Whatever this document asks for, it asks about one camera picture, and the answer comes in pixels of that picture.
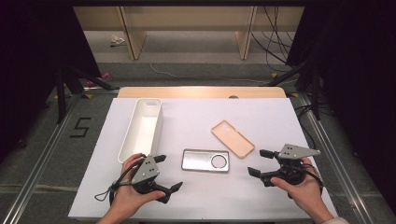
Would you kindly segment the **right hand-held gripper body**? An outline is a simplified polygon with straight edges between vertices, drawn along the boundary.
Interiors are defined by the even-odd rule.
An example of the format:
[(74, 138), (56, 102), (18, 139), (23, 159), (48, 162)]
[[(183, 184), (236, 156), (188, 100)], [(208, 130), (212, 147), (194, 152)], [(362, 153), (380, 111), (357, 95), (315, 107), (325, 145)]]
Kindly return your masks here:
[(302, 158), (320, 155), (321, 152), (317, 149), (308, 147), (299, 147), (291, 144), (285, 144), (282, 149), (277, 152), (277, 162), (280, 168), (274, 172), (262, 173), (262, 179), (265, 187), (273, 187), (271, 182), (273, 177), (278, 177), (291, 185), (298, 185), (305, 179), (305, 168)]

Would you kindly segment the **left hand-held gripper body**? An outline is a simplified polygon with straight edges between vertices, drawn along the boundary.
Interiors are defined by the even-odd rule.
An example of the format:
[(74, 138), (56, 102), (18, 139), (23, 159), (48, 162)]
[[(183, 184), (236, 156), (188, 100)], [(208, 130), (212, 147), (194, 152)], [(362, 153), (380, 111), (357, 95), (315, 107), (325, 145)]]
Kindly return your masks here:
[(155, 187), (158, 185), (155, 178), (160, 174), (160, 170), (154, 157), (156, 156), (147, 155), (145, 159), (139, 162), (132, 173), (131, 183), (134, 189), (141, 194), (156, 190)]

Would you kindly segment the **white plastic storage box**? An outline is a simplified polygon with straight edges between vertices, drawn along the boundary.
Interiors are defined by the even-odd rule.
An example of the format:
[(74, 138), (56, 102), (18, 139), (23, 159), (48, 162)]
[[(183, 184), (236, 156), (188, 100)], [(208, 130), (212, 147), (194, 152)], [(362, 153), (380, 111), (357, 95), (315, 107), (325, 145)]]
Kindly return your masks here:
[(163, 126), (162, 100), (140, 98), (136, 101), (118, 161), (124, 163), (137, 153), (156, 155)]

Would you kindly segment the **beige phone case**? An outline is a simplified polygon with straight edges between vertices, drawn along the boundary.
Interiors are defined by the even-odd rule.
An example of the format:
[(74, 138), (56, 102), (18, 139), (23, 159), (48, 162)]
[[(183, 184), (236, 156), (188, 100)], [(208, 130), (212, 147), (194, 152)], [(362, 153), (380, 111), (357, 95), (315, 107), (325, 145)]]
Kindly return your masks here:
[(254, 144), (238, 132), (227, 120), (223, 120), (214, 126), (211, 132), (239, 159), (244, 159), (255, 148)]

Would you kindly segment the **person's left hand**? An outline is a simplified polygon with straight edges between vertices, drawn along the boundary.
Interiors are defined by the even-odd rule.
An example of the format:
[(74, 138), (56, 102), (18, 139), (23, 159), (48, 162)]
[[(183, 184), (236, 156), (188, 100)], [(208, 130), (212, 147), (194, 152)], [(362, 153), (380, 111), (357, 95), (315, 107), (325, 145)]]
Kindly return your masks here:
[[(143, 154), (134, 154), (128, 158), (122, 165), (124, 179), (132, 179), (131, 166), (143, 159)], [(122, 186), (116, 191), (113, 203), (108, 211), (115, 218), (126, 219), (134, 215), (138, 209), (145, 203), (156, 201), (165, 195), (164, 192), (154, 190), (151, 193), (140, 194), (132, 186)]]

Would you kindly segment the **person's right hand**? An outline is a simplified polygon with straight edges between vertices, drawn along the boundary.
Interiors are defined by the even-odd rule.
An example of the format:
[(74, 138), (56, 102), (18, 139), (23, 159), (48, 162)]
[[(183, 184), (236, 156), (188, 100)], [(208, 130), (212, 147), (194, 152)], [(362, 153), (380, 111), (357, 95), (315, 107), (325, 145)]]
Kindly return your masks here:
[(329, 211), (322, 200), (319, 183), (314, 177), (307, 175), (299, 185), (291, 185), (278, 177), (273, 177), (271, 182), (276, 187), (285, 190), (307, 214), (309, 211), (318, 209), (327, 209)]

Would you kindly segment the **white table mat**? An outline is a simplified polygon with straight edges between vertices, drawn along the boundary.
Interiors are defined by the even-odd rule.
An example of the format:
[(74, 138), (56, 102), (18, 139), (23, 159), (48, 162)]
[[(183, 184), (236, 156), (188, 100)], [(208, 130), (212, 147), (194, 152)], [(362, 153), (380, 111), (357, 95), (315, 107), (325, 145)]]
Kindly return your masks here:
[[(113, 100), (92, 158), (68, 214), (71, 218), (97, 219), (107, 211), (108, 199), (94, 195), (107, 190), (120, 177), (118, 154), (136, 99)], [(167, 156), (158, 164), (156, 182), (167, 188), (182, 181), (169, 202), (151, 202), (132, 217), (145, 221), (276, 221), (309, 219), (287, 192), (266, 188), (248, 167), (271, 172), (276, 160), (260, 156), (260, 149), (279, 151), (285, 144), (307, 147), (290, 99), (162, 99), (163, 128), (157, 154)], [(184, 171), (183, 150), (227, 150), (211, 129), (227, 120), (253, 143), (255, 149), (244, 159), (230, 150), (226, 174)]]

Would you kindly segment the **black metal stand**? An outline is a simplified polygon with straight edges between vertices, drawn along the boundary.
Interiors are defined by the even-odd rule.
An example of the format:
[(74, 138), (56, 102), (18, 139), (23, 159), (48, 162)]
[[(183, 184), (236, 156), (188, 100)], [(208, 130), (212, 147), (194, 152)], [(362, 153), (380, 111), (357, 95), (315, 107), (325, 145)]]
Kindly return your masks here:
[(103, 88), (107, 91), (115, 91), (117, 88), (107, 84), (106, 82), (100, 80), (94, 75), (90, 75), (83, 70), (75, 66), (63, 66), (61, 67), (57, 74), (57, 102), (58, 102), (58, 120), (57, 123), (61, 123), (66, 116), (66, 100), (64, 87), (67, 87), (73, 94), (82, 94), (83, 86), (79, 82), (80, 78), (85, 78), (91, 81), (93, 84)]
[(307, 59), (298, 66), (292, 68), (284, 75), (264, 84), (264, 87), (275, 87), (278, 84), (286, 81), (287, 79), (299, 75), (295, 88), (297, 91), (306, 91), (308, 87), (311, 87), (311, 110), (317, 120), (320, 120), (318, 112), (318, 94), (319, 94), (319, 74), (318, 67), (311, 60)]

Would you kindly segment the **light wooden table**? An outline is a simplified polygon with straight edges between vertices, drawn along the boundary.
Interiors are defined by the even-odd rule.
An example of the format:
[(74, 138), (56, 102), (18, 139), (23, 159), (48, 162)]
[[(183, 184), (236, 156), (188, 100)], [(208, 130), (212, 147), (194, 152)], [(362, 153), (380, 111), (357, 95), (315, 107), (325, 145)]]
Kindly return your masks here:
[(119, 98), (286, 98), (279, 87), (124, 87)]

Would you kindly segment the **black curtain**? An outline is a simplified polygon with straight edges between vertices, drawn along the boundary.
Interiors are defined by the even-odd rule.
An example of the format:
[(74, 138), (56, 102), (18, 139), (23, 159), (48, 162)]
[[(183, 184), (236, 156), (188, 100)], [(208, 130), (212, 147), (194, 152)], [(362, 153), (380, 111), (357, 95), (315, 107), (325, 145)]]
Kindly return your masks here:
[(0, 0), (0, 162), (16, 148), (68, 66), (99, 68), (72, 6)]
[(302, 0), (288, 62), (298, 64), (337, 13), (316, 57), (324, 91), (396, 215), (396, 0)]

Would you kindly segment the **pink object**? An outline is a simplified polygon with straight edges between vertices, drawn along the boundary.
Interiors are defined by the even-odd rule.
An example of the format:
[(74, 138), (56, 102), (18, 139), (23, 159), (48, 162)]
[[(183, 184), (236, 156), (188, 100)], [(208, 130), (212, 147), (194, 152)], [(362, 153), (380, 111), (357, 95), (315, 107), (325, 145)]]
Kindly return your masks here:
[[(100, 77), (100, 80), (101, 80), (101, 81), (104, 81), (104, 82), (107, 82), (107, 81), (109, 81), (109, 80), (111, 80), (111, 79), (112, 79), (112, 75), (109, 74), (109, 73), (104, 73), (104, 74), (102, 74), (102, 76)], [(93, 82), (90, 81), (90, 80), (87, 80), (87, 81), (86, 81), (86, 84), (87, 84), (87, 87), (88, 87), (88, 88), (92, 88), (92, 87), (95, 87), (95, 86), (96, 86), (96, 84), (93, 83)]]

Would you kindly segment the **light wooden shelf unit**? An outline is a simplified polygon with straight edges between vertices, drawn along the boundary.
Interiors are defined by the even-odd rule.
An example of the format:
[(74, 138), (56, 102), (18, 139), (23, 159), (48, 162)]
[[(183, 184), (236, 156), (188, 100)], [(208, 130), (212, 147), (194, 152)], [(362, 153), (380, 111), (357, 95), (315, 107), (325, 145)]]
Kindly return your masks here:
[(295, 32), (303, 7), (75, 7), (85, 31), (122, 31), (131, 58), (139, 58), (148, 31), (233, 32), (240, 58), (254, 32)]

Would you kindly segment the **white crumpled object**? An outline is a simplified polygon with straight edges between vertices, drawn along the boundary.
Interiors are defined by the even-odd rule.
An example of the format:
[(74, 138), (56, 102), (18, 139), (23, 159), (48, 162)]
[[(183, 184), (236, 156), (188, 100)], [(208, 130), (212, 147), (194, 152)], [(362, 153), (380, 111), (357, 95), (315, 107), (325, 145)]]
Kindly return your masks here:
[(123, 46), (125, 44), (125, 40), (121, 37), (118, 37), (116, 35), (112, 35), (110, 38), (110, 46), (111, 47), (118, 47), (118, 46)]

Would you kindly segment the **metal floor rail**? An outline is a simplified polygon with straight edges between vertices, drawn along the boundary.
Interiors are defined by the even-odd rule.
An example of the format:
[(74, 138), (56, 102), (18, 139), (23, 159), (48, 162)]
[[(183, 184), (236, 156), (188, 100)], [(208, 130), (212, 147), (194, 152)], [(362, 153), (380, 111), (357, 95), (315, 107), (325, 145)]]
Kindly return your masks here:
[(20, 189), (18, 190), (17, 197), (9, 207), (6, 216), (0, 221), (0, 224), (18, 224), (21, 215), (23, 214), (33, 195), (36, 184), (43, 175), (55, 148), (58, 146), (65, 127), (67, 126), (70, 116), (78, 101), (79, 95), (73, 95), (70, 98), (64, 117), (56, 124), (55, 128), (53, 129), (47, 144), (35, 163), (34, 168), (28, 175), (26, 181), (21, 185)]
[(365, 201), (360, 195), (357, 186), (352, 182), (351, 175), (347, 172), (345, 165), (342, 163), (329, 135), (327, 135), (321, 123), (318, 111), (314, 112), (314, 106), (316, 104), (305, 93), (300, 94), (299, 101), (306, 107), (305, 114), (312, 129), (312, 133), (306, 133), (309, 135), (312, 143), (321, 149), (344, 194), (336, 194), (334, 188), (330, 188), (329, 184), (326, 184), (327, 190), (334, 199), (346, 203), (353, 210), (360, 224), (374, 224), (374, 220), (368, 211)]

